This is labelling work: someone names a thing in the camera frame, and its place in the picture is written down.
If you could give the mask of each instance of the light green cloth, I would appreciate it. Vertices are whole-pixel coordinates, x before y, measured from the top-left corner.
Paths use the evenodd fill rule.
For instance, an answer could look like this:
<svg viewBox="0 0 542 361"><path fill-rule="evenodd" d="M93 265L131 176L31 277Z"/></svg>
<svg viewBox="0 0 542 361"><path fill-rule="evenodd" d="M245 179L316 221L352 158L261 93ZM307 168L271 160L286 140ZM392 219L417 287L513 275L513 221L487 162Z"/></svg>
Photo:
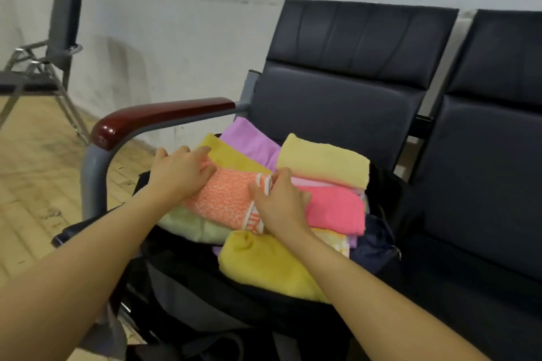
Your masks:
<svg viewBox="0 0 542 361"><path fill-rule="evenodd" d="M197 243L222 245L231 230L204 219L185 207L175 207L158 221L158 225L170 233L180 235Z"/></svg>

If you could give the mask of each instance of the hand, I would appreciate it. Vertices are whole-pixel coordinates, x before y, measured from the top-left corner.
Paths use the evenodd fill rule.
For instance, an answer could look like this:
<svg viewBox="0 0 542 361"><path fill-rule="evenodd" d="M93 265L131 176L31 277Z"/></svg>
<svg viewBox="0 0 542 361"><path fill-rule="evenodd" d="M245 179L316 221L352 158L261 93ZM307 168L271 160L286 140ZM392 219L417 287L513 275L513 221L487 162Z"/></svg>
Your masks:
<svg viewBox="0 0 542 361"><path fill-rule="evenodd" d="M172 208L177 206L200 191L216 171L214 164L202 168L210 151L207 146L194 151L182 146L168 155L160 147L156 151L147 186L153 187L163 200L169 201Z"/></svg>
<svg viewBox="0 0 542 361"><path fill-rule="evenodd" d="M272 180L274 184L268 196L256 183L249 184L248 189L265 228L292 250L300 237L313 235L305 218L305 207L311 200L311 194L292 184L290 169L279 170Z"/></svg>

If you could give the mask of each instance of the left arm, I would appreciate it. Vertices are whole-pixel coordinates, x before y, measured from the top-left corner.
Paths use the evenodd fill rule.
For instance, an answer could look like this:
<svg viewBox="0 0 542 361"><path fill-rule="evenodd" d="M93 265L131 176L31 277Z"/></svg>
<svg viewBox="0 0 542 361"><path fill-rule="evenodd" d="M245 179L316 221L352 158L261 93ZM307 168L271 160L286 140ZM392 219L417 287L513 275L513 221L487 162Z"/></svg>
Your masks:
<svg viewBox="0 0 542 361"><path fill-rule="evenodd" d="M64 361L153 226L207 183L209 148L158 149L149 184L0 291L0 359Z"/></svg>

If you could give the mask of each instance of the red wooden armrest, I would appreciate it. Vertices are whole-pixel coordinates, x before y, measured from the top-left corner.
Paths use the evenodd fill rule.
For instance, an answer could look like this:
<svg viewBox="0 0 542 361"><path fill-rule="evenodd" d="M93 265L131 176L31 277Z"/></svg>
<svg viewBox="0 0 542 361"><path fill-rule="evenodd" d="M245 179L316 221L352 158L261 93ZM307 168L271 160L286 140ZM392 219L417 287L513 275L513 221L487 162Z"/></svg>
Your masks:
<svg viewBox="0 0 542 361"><path fill-rule="evenodd" d="M234 108L235 103L225 97L127 107L98 121L92 129L91 142L109 151L127 136L144 127Z"/></svg>

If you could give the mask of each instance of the navy blue cloth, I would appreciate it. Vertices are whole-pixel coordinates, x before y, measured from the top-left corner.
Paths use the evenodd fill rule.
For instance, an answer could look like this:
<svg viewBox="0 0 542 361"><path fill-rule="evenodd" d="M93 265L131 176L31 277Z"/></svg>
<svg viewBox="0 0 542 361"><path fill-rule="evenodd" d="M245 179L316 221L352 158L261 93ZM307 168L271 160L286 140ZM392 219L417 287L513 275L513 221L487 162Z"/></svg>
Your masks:
<svg viewBox="0 0 542 361"><path fill-rule="evenodd" d="M398 253L384 221L371 214L365 215L365 234L358 237L358 246L350 250L350 259L376 274Z"/></svg>

